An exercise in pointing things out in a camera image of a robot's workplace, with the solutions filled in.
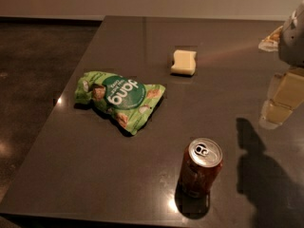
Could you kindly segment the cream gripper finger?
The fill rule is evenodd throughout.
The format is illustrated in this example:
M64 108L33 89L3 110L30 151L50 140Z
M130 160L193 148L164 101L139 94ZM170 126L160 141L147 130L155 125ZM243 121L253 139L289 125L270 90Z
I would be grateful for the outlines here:
M304 102L304 68L290 67L272 78L259 118L266 129L281 126Z
M258 44L258 48L267 52L278 51L278 44L282 29L282 26L276 28Z

